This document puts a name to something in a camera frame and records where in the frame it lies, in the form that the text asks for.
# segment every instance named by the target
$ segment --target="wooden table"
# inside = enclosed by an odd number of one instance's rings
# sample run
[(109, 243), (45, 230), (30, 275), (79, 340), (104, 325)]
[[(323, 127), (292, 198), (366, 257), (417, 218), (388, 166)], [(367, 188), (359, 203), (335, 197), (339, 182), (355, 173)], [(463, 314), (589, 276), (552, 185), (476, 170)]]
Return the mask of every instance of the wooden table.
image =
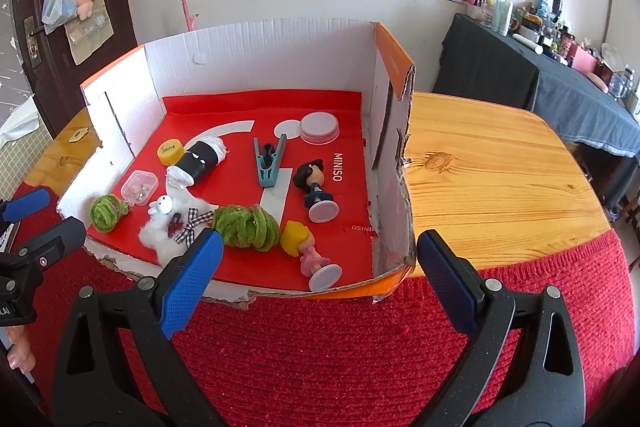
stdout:
[[(78, 129), (90, 132), (69, 143)], [(415, 93), (405, 157), (416, 235), (437, 229), (477, 269), (536, 259), (609, 230), (573, 157), (533, 113)], [(99, 140), (83, 109), (28, 176), (61, 195)], [(417, 267), (414, 275), (423, 275)]]

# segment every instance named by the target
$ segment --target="cardboard box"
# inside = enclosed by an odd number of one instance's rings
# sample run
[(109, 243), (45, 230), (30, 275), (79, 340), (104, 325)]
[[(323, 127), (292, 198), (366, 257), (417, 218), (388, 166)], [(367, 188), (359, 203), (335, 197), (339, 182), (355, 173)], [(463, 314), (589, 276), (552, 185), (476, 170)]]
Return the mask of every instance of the cardboard box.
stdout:
[[(260, 295), (385, 296), (415, 267), (412, 211), (402, 174), (414, 76), (411, 59), (381, 23), (272, 20), (206, 28), (144, 44), (82, 84), (102, 147), (62, 196), (58, 211), (89, 227), (92, 201), (112, 191), (119, 196), (116, 184), (167, 115), (166, 97), (263, 89), (357, 92), (362, 97), (370, 225), (375, 229), (371, 276), (318, 294), (213, 279), (204, 297), (241, 303)], [(246, 133), (246, 142), (250, 151), (251, 133)], [(230, 150), (229, 156), (241, 153)], [(164, 194), (164, 180), (159, 182), (154, 200)], [(133, 279), (161, 270), (90, 237), (85, 247)]]

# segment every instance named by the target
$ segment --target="white roller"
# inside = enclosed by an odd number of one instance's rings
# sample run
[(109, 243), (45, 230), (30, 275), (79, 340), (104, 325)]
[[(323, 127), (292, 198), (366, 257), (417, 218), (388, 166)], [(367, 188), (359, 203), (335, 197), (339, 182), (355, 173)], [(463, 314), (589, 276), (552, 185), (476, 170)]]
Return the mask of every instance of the white roller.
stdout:
[(524, 38), (522, 35), (518, 35), (517, 33), (513, 34), (513, 38), (516, 39), (520, 44), (524, 44), (527, 48), (537, 53), (538, 55), (542, 55), (542, 46), (530, 41), (527, 38)]

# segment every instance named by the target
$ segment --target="black tape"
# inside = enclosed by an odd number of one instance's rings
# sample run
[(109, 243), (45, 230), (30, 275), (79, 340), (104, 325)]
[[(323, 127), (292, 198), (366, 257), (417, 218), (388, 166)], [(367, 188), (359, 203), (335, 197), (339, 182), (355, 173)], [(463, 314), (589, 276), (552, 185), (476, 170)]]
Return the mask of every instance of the black tape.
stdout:
[(193, 178), (193, 183), (197, 183), (216, 165), (218, 155), (213, 147), (201, 141), (189, 147), (175, 164), (178, 169), (182, 169)]

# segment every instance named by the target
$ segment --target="dark wooden door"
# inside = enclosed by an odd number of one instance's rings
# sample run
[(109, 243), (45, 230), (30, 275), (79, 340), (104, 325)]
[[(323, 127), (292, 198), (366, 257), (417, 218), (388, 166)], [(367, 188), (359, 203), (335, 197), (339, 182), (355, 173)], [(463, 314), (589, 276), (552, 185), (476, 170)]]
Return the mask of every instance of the dark wooden door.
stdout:
[(40, 17), (43, 0), (12, 1), (18, 43), (24, 59), (24, 72), (35, 94), (40, 114), (51, 134), (56, 136), (85, 106), (80, 84), (137, 45), (129, 2), (104, 0), (114, 35), (78, 66), (71, 55), (64, 28), (57, 28), (48, 36), (44, 32), (37, 33), (36, 40), (42, 63), (36, 68), (31, 68), (22, 22), (33, 16), (36, 26), (42, 25)]

